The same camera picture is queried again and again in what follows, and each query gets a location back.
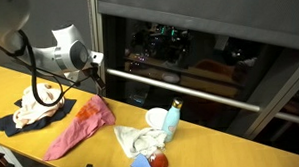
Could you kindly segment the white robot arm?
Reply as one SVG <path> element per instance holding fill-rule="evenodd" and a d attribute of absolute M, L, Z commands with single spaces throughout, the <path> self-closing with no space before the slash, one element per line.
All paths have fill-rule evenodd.
<path fill-rule="evenodd" d="M 101 90 L 106 88 L 98 74 L 104 55 L 86 48 L 83 38 L 73 24 L 52 31 L 56 40 L 53 47 L 32 46 L 23 26 L 30 16 L 30 0 L 0 0 L 0 51 L 12 57 L 31 71 L 31 86 L 34 99 L 44 106 L 57 104 L 65 92 L 58 98 L 44 102 L 39 96 L 36 85 L 37 74 L 62 78 L 74 86 L 79 86 L 79 73 L 92 78 Z"/>

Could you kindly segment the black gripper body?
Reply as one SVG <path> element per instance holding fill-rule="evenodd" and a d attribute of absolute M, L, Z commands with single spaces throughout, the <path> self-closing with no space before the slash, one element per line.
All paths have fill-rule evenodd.
<path fill-rule="evenodd" d="M 91 67 L 90 76 L 99 91 L 104 91 L 106 89 L 106 84 L 103 82 L 103 80 L 101 79 L 101 77 L 98 74 L 98 67 Z"/>

